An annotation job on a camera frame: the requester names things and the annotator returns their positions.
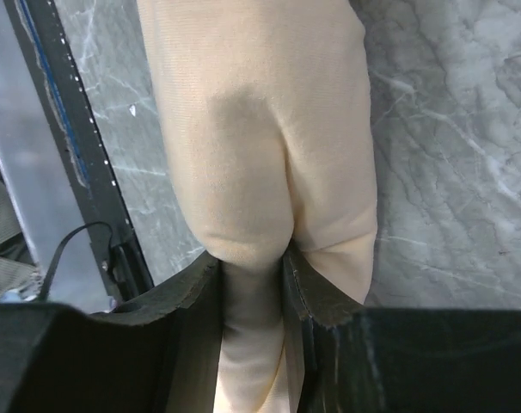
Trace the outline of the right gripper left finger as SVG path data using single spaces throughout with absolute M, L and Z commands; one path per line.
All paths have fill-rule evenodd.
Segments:
M 126 325 L 133 331 L 151 331 L 160 354 L 152 361 L 156 377 L 153 412 L 211 412 L 214 405 L 222 341 L 222 287 L 220 262 L 207 252 L 147 293 L 96 313 L 102 322 Z

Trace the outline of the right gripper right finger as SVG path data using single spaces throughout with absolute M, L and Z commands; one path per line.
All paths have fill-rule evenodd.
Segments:
M 296 248 L 283 258 L 285 353 L 292 412 L 343 412 L 362 305 L 317 273 Z

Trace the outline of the cream yellow t shirt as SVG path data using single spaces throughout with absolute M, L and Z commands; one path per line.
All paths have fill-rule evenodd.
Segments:
M 290 409 L 280 260 L 357 302 L 377 184 L 365 30 L 347 1 L 137 4 L 175 196 L 224 271 L 214 409 Z

